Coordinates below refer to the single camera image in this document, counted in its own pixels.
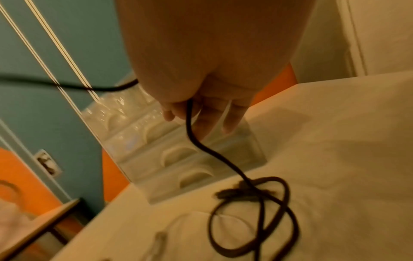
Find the orange wall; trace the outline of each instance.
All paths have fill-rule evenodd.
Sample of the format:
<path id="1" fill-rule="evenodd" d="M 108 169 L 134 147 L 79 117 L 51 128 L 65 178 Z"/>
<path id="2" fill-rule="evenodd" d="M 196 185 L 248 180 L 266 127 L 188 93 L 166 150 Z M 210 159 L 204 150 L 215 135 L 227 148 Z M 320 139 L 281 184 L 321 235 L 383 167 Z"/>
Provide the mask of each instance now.
<path id="1" fill-rule="evenodd" d="M 257 104 L 291 86 L 297 84 L 296 76 L 290 64 L 277 76 L 268 86 L 259 92 L 253 103 Z M 103 169 L 103 193 L 107 202 L 112 201 L 129 184 L 125 176 L 120 172 L 116 164 L 102 149 L 102 169 Z"/>
<path id="2" fill-rule="evenodd" d="M 0 148 L 0 179 L 18 186 L 23 193 L 24 211 L 41 215 L 61 205 L 55 195 L 29 170 L 16 155 Z M 0 186 L 0 198 L 10 193 Z"/>

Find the table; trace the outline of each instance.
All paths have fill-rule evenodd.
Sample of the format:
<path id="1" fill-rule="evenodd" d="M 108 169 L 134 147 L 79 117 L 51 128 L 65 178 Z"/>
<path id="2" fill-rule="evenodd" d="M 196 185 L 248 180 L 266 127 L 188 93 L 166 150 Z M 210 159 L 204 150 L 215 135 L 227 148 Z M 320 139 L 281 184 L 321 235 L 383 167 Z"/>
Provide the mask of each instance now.
<path id="1" fill-rule="evenodd" d="M 35 218 L 28 224 L 20 226 L 17 231 L 12 234 L 12 238 L 7 240 L 7 244 L 3 249 L 0 249 L 0 260 L 12 260 L 16 255 L 47 232 L 52 232 L 52 234 L 60 241 L 65 240 L 56 230 L 54 230 L 54 226 L 73 213 L 79 204 L 79 199 L 71 200 L 60 207 Z"/>
<path id="2" fill-rule="evenodd" d="M 298 84 L 250 108 L 246 119 L 268 159 L 248 176 L 290 184 L 302 236 L 288 260 L 413 259 L 413 72 Z M 238 180 L 156 205 L 130 185 L 53 261 L 139 260 L 156 231 L 182 213 L 210 212 L 214 192 Z M 258 206 L 229 212 L 255 224 Z M 263 245 L 265 258 L 290 228 L 283 218 Z"/>

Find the hand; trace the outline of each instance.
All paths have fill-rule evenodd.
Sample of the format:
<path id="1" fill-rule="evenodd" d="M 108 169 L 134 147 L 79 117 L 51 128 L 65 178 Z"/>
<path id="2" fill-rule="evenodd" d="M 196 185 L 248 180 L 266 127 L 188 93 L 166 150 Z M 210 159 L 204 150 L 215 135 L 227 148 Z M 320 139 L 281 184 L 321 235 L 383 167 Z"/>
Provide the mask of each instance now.
<path id="1" fill-rule="evenodd" d="M 132 67 L 166 120 L 185 118 L 203 139 L 230 104 L 233 131 L 255 94 L 288 64 L 314 0 L 117 0 Z"/>

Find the black cable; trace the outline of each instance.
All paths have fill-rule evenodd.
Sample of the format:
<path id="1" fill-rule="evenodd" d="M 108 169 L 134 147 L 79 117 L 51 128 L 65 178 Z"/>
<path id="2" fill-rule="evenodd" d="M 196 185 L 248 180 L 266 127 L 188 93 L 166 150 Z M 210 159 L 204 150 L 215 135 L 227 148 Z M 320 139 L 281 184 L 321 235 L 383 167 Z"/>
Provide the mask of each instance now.
<path id="1" fill-rule="evenodd" d="M 13 83 L 30 83 L 30 84 L 35 84 L 38 85 L 39 87 L 50 87 L 50 86 L 60 86 L 64 88 L 69 88 L 69 89 L 76 89 L 76 90 L 95 90 L 95 91 L 104 91 L 104 92 L 119 92 L 123 91 L 129 88 L 132 88 L 138 83 L 138 80 L 135 79 L 129 83 L 120 85 L 118 87 L 93 87 L 93 88 L 88 88 L 83 85 L 77 85 L 77 84 L 72 84 L 72 83 L 59 83 L 56 84 L 52 81 L 49 80 L 44 80 L 36 77 L 25 77 L 25 76 L 20 76 L 20 75 L 13 75 L 13 74 L 0 74 L 0 82 L 13 82 Z M 212 247 L 221 255 L 228 257 L 228 258 L 236 258 L 240 257 L 242 255 L 246 255 L 250 252 L 254 252 L 254 260 L 258 261 L 260 259 L 261 255 L 261 245 L 262 243 L 274 232 L 274 230 L 277 228 L 279 225 L 282 217 L 284 216 L 285 213 L 289 215 L 291 218 L 291 221 L 293 223 L 293 232 L 290 237 L 290 239 L 287 241 L 287 243 L 281 248 L 281 250 L 275 255 L 273 258 L 274 261 L 281 261 L 293 248 L 295 243 L 297 242 L 299 238 L 299 227 L 298 227 L 298 222 L 297 219 L 292 212 L 292 210 L 288 207 L 288 202 L 290 200 L 290 189 L 288 187 L 288 184 L 281 178 L 279 177 L 265 177 L 265 178 L 259 178 L 255 181 L 250 180 L 242 171 L 239 169 L 236 165 L 234 165 L 231 161 L 229 161 L 227 158 L 219 154 L 218 152 L 211 150 L 210 148 L 206 147 L 202 143 L 200 143 L 195 135 L 192 132 L 192 127 L 191 127 L 191 115 L 192 115 L 192 104 L 193 101 L 192 99 L 188 100 L 188 105 L 187 105 L 187 112 L 186 112 L 186 132 L 189 137 L 189 140 L 200 150 L 208 153 L 209 155 L 215 157 L 216 159 L 222 161 L 224 164 L 226 164 L 229 168 L 234 170 L 241 178 L 243 179 L 242 182 L 240 182 L 239 187 L 240 188 L 248 188 L 249 193 L 248 197 L 251 197 L 251 195 L 257 197 L 257 201 L 260 204 L 260 210 L 259 210 L 259 218 L 258 218 L 258 225 L 257 225 L 257 232 L 256 232 L 256 237 L 255 239 L 251 240 L 250 242 L 244 244 L 243 246 L 236 248 L 236 249 L 226 249 L 221 247 L 213 238 L 212 235 L 212 221 L 214 216 L 216 215 L 217 211 L 221 209 L 222 207 L 228 205 L 229 203 L 233 201 L 244 201 L 245 195 L 242 194 L 242 189 L 241 193 L 234 194 L 231 196 L 226 197 L 221 203 L 219 203 L 218 206 L 215 207 L 215 209 L 211 212 L 211 216 L 208 220 L 208 237 L 210 240 L 210 243 Z M 262 184 L 266 183 L 269 181 L 275 181 L 279 182 L 283 185 L 284 187 L 284 196 L 282 200 L 279 200 L 278 198 L 272 196 L 270 193 L 268 193 L 266 190 L 260 190 L 258 189 L 254 184 Z M 275 202 L 276 204 L 280 205 L 279 209 L 275 213 L 273 219 L 271 222 L 268 224 L 267 227 L 264 227 L 264 221 L 265 221 L 265 202 L 264 200 L 270 200 L 272 202 Z"/>

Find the teal wall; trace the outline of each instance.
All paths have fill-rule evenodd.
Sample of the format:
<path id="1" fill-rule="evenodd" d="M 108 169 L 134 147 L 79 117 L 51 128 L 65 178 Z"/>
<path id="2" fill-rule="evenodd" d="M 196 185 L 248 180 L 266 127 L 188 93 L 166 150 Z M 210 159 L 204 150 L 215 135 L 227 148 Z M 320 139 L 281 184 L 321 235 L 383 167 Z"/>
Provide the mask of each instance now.
<path id="1" fill-rule="evenodd" d="M 0 3 L 53 75 L 58 80 L 80 83 L 24 0 Z M 34 3 L 92 85 L 113 85 L 130 71 L 112 1 Z M 47 78 L 1 14 L 0 35 L 1 73 Z M 80 110 L 92 102 L 87 92 L 66 92 Z M 83 197 L 95 213 L 104 207 L 101 146 L 57 88 L 0 85 L 0 119 L 32 154 L 45 149 L 52 155 L 63 170 L 55 180 L 71 198 Z M 47 183 L 47 177 L 38 175 L 56 195 L 61 195 L 59 189 Z"/>

